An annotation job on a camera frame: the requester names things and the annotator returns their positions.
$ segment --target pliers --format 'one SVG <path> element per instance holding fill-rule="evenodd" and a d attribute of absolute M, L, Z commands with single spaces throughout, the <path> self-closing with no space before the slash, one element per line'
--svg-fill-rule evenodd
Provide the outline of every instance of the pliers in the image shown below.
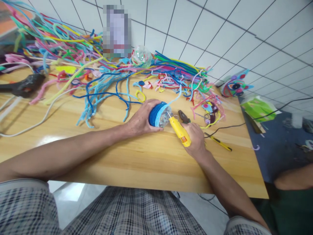
<path fill-rule="evenodd" d="M 191 122 L 191 121 L 190 121 L 190 118 L 188 118 L 188 117 L 186 116 L 186 114 L 184 114 L 183 111 L 179 110 L 179 111 L 178 111 L 178 114 L 179 114 L 179 116 L 180 116 L 180 119 L 183 121 L 183 123 L 188 124 L 188 123 Z"/>

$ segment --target black glue gun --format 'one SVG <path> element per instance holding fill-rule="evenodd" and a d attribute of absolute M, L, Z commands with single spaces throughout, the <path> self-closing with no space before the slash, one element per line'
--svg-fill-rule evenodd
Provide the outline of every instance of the black glue gun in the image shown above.
<path fill-rule="evenodd" d="M 0 92 L 11 92 L 15 96 L 28 98 L 35 90 L 37 90 L 41 86 L 45 78 L 46 77 L 42 74 L 34 73 L 32 75 L 29 75 L 23 81 L 12 84 L 1 84 Z"/>

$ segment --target electric cord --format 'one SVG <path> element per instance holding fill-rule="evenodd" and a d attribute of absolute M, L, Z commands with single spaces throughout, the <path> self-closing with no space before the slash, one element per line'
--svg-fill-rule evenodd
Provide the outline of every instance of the electric cord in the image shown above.
<path fill-rule="evenodd" d="M 200 194 L 198 194 L 198 195 L 199 195 L 199 197 L 200 197 L 201 199 L 203 199 L 204 201 L 207 201 L 207 202 L 209 202 L 209 203 L 211 203 L 210 201 L 213 200 L 213 198 L 215 198 L 215 195 L 214 195 L 212 198 L 210 198 L 210 199 L 206 199 L 206 198 L 202 197 Z M 212 204 L 212 206 L 216 207 L 218 210 L 220 210 L 221 212 L 223 212 L 225 215 L 228 216 L 227 213 L 225 213 L 224 211 L 222 211 L 222 210 L 221 210 L 220 208 L 218 208 L 216 205 L 214 205 L 213 203 L 211 203 L 211 204 Z"/>
<path fill-rule="evenodd" d="M 3 63 L 3 64 L 0 64 L 0 66 L 10 65 L 10 64 L 23 64 L 23 65 L 27 65 L 27 66 L 31 69 L 31 71 L 32 71 L 33 73 L 35 73 L 34 70 L 33 70 L 33 68 L 32 68 L 29 64 L 23 63 L 23 62 Z"/>
<path fill-rule="evenodd" d="M 47 110 L 45 116 L 43 117 L 43 119 L 42 119 L 39 123 L 37 123 L 37 124 L 35 124 L 35 125 L 31 126 L 31 127 L 28 127 L 27 129 L 22 130 L 22 131 L 20 131 L 20 132 L 18 132 L 18 133 L 16 133 L 16 134 L 12 134 L 12 135 L 6 135 L 6 134 L 3 134 L 3 133 L 0 132 L 0 136 L 2 136 L 2 137 L 14 137 L 14 136 L 23 134 L 24 132 L 27 132 L 27 131 L 33 129 L 33 128 L 35 128 L 36 126 L 39 126 L 40 124 L 42 124 L 43 122 L 45 122 L 45 120 L 47 119 L 47 116 L 48 116 L 48 114 L 49 114 L 49 112 L 50 112 L 50 110 L 51 110 L 53 104 L 54 104 L 62 95 L 66 94 L 66 93 L 68 93 L 68 92 L 70 92 L 70 91 L 72 91 L 72 90 L 78 90 L 78 89 L 84 89 L 84 88 L 82 88 L 82 87 L 72 88 L 72 89 L 70 89 L 70 90 L 67 90 L 67 91 L 61 93 L 59 96 L 57 96 L 57 97 L 51 102 L 51 104 L 50 104 L 50 106 L 49 106 L 49 108 L 48 108 L 48 110 Z"/>
<path fill-rule="evenodd" d="M 262 116 L 262 117 L 253 118 L 253 120 L 257 120 L 257 119 L 260 119 L 260 118 L 264 118 L 264 117 L 270 116 L 271 114 L 276 113 L 277 111 L 281 110 L 282 108 L 286 107 L 288 104 L 290 104 L 290 103 L 292 103 L 292 102 L 294 102 L 294 101 L 310 100 L 310 99 L 313 99 L 313 97 L 304 98 L 304 99 L 292 100 L 292 101 L 288 102 L 287 104 L 283 105 L 282 107 L 280 107 L 279 109 L 276 109 L 275 111 L 273 111 L 273 112 L 271 112 L 271 113 L 269 113 L 269 114 L 267 114 L 267 115 L 264 115 L 264 116 Z M 205 134 L 207 135 L 205 138 L 211 137 L 211 136 L 214 135 L 219 129 L 226 129 L 226 128 L 231 128 L 231 127 L 239 127 L 239 126 L 242 126 L 242 125 L 244 125 L 244 124 L 246 124 L 246 123 L 244 122 L 244 123 L 242 123 L 242 124 L 240 124 L 240 125 L 233 125 L 233 126 L 227 126 L 227 127 L 219 127 L 219 128 L 217 128 L 216 131 L 214 131 L 212 134 L 208 134 L 208 133 L 205 132 Z"/>
<path fill-rule="evenodd" d="M 4 104 L 0 107 L 0 111 L 3 110 L 3 109 L 6 107 L 6 105 L 7 105 L 11 100 L 13 100 L 13 99 L 15 99 L 15 98 L 16 98 L 16 96 L 12 96 L 12 97 L 9 98 L 6 102 L 4 102 Z"/>

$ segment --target plaid shirt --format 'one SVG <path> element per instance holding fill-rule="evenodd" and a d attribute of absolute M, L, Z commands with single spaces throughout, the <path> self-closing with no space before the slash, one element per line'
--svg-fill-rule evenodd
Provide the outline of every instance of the plaid shirt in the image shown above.
<path fill-rule="evenodd" d="M 168 191 L 107 187 L 63 231 L 48 184 L 20 179 L 0 183 L 0 234 L 205 234 L 179 198 Z M 270 234 L 242 217 L 224 234 Z"/>

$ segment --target black cable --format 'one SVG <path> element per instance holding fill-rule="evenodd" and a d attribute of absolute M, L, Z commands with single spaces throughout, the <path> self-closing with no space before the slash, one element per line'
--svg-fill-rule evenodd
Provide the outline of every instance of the black cable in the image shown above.
<path fill-rule="evenodd" d="M 207 202 L 209 202 L 209 203 L 211 203 L 210 201 L 215 197 L 215 195 L 214 195 L 211 199 L 206 199 L 206 198 L 202 197 L 200 194 L 198 194 L 198 195 L 199 195 L 199 197 L 200 197 L 201 199 L 203 199 L 204 201 L 207 201 Z M 223 212 L 225 215 L 228 216 L 227 213 L 225 213 L 224 211 L 222 211 L 222 210 L 221 210 L 220 208 L 218 208 L 216 205 L 214 205 L 213 203 L 211 203 L 211 204 L 212 204 L 212 206 L 216 207 L 217 209 L 219 209 L 221 212 Z"/>
<path fill-rule="evenodd" d="M 253 118 L 253 120 L 256 120 L 256 119 L 260 119 L 260 118 L 264 118 L 264 117 L 267 117 L 267 116 L 270 116 L 271 114 L 273 113 L 276 113 L 277 111 L 281 110 L 282 108 L 286 107 L 288 104 L 290 104 L 291 102 L 294 102 L 294 101 L 300 101 L 300 100 L 310 100 L 310 99 L 313 99 L 313 97 L 310 97 L 310 98 L 305 98 L 305 99 L 298 99 L 298 100 L 292 100 L 290 102 L 288 102 L 287 104 L 283 105 L 282 107 L 280 107 L 279 109 L 276 109 L 275 111 L 265 115 L 265 116 L 262 116 L 262 117 L 257 117 L 257 118 Z M 219 129 L 226 129 L 226 128 L 231 128 L 231 127 L 238 127 L 238 126 L 242 126 L 246 124 L 245 122 L 240 124 L 240 125 L 234 125 L 234 126 L 228 126 L 228 127 L 220 127 L 220 128 L 217 128 L 217 130 L 215 132 L 213 132 L 213 134 L 209 135 L 208 133 L 205 132 L 205 134 L 207 135 L 205 138 L 209 138 L 211 137 L 212 135 L 214 135 Z"/>

